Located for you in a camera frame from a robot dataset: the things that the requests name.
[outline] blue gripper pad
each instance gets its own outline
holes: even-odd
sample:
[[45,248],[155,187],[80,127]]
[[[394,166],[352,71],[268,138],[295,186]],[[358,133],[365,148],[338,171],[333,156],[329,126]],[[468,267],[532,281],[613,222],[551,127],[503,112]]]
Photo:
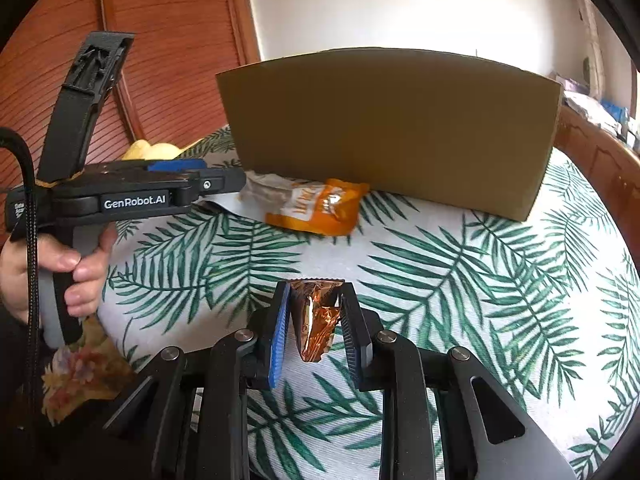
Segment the blue gripper pad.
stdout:
[[282,300],[280,310],[276,320],[273,340],[271,341],[271,363],[269,366],[269,386],[275,388],[282,375],[282,362],[284,361],[284,347],[287,341],[287,329],[289,328],[289,316],[287,316],[287,303],[289,302],[290,288],[287,285]]
[[173,160],[158,160],[150,164],[147,171],[185,171],[205,170],[207,163],[201,158],[174,158]]

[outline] black cable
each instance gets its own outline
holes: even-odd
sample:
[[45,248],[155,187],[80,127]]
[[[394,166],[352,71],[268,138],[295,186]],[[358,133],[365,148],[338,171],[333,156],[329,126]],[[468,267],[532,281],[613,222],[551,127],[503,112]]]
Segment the black cable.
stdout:
[[29,147],[22,137],[9,128],[0,126],[0,148],[12,152],[20,164],[24,182],[24,220],[27,243],[27,281],[29,291],[29,322],[27,334],[27,363],[24,382],[29,420],[31,464],[37,466],[35,421],[37,417],[36,384],[38,375],[38,330],[40,306],[38,304],[38,238],[36,225],[35,176]]

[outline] metal screw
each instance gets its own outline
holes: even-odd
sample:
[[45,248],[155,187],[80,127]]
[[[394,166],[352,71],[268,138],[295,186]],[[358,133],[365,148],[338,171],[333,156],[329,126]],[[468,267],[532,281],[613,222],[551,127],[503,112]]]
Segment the metal screw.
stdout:
[[249,330],[248,328],[241,328],[236,332],[235,336],[238,341],[245,342],[251,341],[251,339],[254,338],[254,333],[251,332],[251,330]]
[[376,335],[378,341],[381,343],[393,343],[396,339],[398,339],[398,334],[393,332],[393,330],[381,330]]
[[451,356],[456,361],[466,361],[471,357],[471,352],[464,348],[463,346],[454,346],[451,349]]
[[168,346],[160,352],[160,357],[165,361],[173,361],[180,355],[180,349],[177,346]]

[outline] brown cardboard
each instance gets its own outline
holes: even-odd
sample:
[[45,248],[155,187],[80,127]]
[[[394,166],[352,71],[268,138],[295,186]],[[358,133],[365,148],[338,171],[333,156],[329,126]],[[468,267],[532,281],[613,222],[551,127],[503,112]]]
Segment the brown cardboard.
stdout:
[[561,86],[477,57],[351,48],[218,74],[247,170],[525,220],[551,152]]

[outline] leaf print tablecloth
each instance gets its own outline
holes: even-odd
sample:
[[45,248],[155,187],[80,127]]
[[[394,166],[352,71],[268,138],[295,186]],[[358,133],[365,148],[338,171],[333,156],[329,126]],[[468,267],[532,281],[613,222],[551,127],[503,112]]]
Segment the leaf print tablecloth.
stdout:
[[[238,165],[228,128],[185,155]],[[278,280],[327,276],[353,282],[363,306],[418,346],[470,348],[581,478],[638,403],[638,274],[594,190],[555,150],[523,223],[372,192],[350,237],[206,205],[118,232],[98,314],[134,368],[164,346],[192,351],[242,328]],[[340,341],[318,364],[302,363],[290,341],[278,388],[252,392],[250,455],[266,478],[378,477],[382,398],[351,386]]]

